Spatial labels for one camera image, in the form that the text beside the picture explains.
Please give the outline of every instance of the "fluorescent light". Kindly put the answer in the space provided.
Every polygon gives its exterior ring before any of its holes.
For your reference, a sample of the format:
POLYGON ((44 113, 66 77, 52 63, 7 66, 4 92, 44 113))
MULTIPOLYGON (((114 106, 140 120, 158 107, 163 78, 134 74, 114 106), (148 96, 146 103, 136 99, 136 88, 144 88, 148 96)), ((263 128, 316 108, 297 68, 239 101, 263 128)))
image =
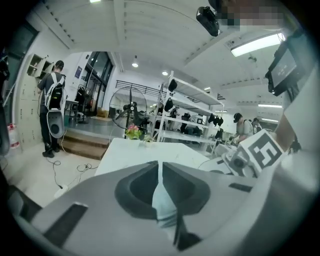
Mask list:
POLYGON ((263 120, 263 121, 269 121, 269 122, 276 122, 276 123, 279 123, 279 121, 277 121, 277 120, 272 120, 272 119, 265 119, 265 118, 261 118, 261 120, 263 120))
POLYGON ((266 104, 259 104, 258 105, 261 108, 277 108, 277 109, 282 109, 281 105, 266 105, 266 104))
POLYGON ((238 57, 262 48, 279 45, 284 39, 285 36, 282 33, 273 34, 238 46, 232 49, 231 52, 233 56, 238 57))

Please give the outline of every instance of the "railing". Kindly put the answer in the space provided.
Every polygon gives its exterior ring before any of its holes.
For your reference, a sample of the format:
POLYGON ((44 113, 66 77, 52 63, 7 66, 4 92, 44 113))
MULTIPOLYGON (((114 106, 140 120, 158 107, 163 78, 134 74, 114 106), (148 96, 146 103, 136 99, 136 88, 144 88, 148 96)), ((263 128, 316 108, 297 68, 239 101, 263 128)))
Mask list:
MULTIPOLYGON (((158 97, 160 90, 158 89, 154 89, 154 88, 150 88, 141 84, 136 84, 136 83, 131 83, 131 82, 126 82, 126 81, 120 81, 117 80, 116 81, 116 86, 115 88, 119 88, 119 89, 125 89, 125 90, 130 90, 130 88, 132 88, 133 90, 138 90, 140 91, 142 94, 145 95, 150 95, 150 96, 154 96, 154 97, 158 97)), ((165 99, 166 98, 166 93, 162 92, 162 98, 165 99)))

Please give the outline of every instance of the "framed picture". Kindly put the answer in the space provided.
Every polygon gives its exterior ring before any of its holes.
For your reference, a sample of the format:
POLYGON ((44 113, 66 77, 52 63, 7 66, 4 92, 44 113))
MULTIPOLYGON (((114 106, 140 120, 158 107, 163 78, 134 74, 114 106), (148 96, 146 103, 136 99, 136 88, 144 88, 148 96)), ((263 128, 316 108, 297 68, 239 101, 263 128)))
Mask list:
POLYGON ((78 66, 78 68, 76 69, 76 72, 75 72, 75 75, 74 75, 74 76, 75 76, 76 78, 79 78, 80 75, 81 75, 81 71, 82 71, 82 68, 78 66))

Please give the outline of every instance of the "round ceiling lamp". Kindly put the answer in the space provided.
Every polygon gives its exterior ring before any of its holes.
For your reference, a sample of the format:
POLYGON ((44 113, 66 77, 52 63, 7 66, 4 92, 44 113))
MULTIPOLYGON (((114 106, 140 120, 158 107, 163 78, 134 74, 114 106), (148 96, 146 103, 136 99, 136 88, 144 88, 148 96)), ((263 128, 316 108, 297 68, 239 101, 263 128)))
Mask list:
POLYGON ((139 67, 137 55, 134 56, 134 60, 133 60, 133 63, 132 63, 132 67, 134 67, 134 68, 139 67))

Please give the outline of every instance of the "raised platform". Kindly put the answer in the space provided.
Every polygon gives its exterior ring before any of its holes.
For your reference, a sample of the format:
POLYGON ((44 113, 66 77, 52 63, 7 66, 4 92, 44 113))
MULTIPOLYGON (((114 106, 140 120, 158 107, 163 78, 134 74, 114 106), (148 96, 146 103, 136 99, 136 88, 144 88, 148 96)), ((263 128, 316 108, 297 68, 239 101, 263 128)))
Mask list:
POLYGON ((101 160, 109 147, 108 139, 75 131, 67 131, 63 141, 59 139, 59 144, 61 143, 66 152, 95 160, 101 160))

